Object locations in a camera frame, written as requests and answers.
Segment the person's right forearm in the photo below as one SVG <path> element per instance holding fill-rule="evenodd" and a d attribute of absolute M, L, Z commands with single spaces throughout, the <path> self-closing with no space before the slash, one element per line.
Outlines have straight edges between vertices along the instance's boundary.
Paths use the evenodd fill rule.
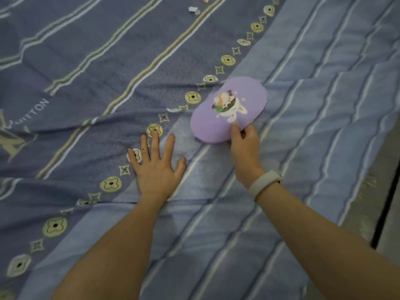
<path fill-rule="evenodd" d="M 280 183 L 255 201 L 326 300 L 400 300 L 400 267 Z"/>

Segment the person's right hand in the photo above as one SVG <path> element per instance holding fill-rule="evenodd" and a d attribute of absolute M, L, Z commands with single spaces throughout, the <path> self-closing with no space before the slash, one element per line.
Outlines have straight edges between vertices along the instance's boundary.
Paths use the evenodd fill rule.
<path fill-rule="evenodd" d="M 260 138 L 256 129 L 249 125 L 241 132 L 243 139 L 230 144 L 230 152 L 237 180 L 249 189 L 266 171 L 259 160 Z"/>

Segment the person's left hand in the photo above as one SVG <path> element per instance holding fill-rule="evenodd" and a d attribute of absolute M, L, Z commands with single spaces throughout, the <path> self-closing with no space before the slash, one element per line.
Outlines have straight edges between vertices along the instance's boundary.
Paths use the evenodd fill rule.
<path fill-rule="evenodd" d="M 141 136 L 142 171 L 135 172 L 141 200 L 164 205 L 177 190 L 180 182 L 174 178 L 172 156 L 175 144 L 175 135 L 167 137 L 161 160 L 151 161 L 151 147 L 148 149 L 147 137 Z"/>

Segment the blue striped patterned bed sheet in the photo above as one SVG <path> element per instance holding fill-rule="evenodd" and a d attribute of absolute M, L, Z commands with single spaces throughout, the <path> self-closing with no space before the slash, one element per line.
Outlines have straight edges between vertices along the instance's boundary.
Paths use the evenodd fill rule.
<path fill-rule="evenodd" d="M 263 166 L 342 224 L 400 113 L 400 0 L 0 0 L 0 300 L 50 300 L 136 206 L 127 148 L 153 130 L 187 170 L 140 300 L 303 300 L 226 142 L 190 127 L 239 76 L 268 93 Z"/>

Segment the person's left forearm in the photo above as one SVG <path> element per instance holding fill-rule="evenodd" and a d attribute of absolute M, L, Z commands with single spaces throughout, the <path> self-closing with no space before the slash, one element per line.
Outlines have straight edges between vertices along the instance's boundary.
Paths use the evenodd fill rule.
<path fill-rule="evenodd" d="M 138 300 L 165 194 L 148 193 L 67 273 L 52 300 Z"/>

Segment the purple oval lint brush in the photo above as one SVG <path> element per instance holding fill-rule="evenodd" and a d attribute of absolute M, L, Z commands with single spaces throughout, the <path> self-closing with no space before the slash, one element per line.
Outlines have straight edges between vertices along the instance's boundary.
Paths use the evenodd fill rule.
<path fill-rule="evenodd" d="M 267 90 L 260 80 L 247 76 L 228 79 L 219 90 L 211 92 L 193 112 L 190 127 L 198 140 L 220 144 L 231 139 L 231 126 L 240 130 L 263 112 Z"/>

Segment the white wristband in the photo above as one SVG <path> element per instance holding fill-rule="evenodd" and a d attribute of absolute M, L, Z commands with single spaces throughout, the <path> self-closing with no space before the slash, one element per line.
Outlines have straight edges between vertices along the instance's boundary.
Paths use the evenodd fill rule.
<path fill-rule="evenodd" d="M 264 174 L 262 174 L 259 178 L 257 178 L 249 188 L 249 193 L 251 194 L 253 201 L 257 201 L 257 197 L 263 192 L 263 190 L 269 187 L 271 184 L 276 182 L 280 183 L 283 176 L 275 171 L 270 170 Z"/>

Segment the black bed frame strip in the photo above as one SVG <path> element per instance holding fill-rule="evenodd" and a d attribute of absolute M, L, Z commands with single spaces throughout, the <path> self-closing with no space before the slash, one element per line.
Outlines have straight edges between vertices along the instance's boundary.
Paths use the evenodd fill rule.
<path fill-rule="evenodd" d="M 379 251 L 384 248 L 385 243 L 391 235 L 392 227 L 396 226 L 396 215 L 398 214 L 398 197 L 400 195 L 400 163 L 394 172 L 389 189 L 384 200 L 382 211 L 377 220 L 370 245 Z"/>

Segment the beige mattress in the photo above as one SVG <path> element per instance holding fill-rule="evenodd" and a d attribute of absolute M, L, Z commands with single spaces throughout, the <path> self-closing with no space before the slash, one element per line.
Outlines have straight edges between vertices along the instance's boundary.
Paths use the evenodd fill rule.
<path fill-rule="evenodd" d="M 384 139 L 384 143 L 369 167 L 356 198 L 351 203 L 342 227 L 370 245 L 382 211 L 390 182 L 400 163 L 400 117 Z M 400 195 L 396 226 L 393 226 L 384 248 L 377 251 L 400 266 Z"/>

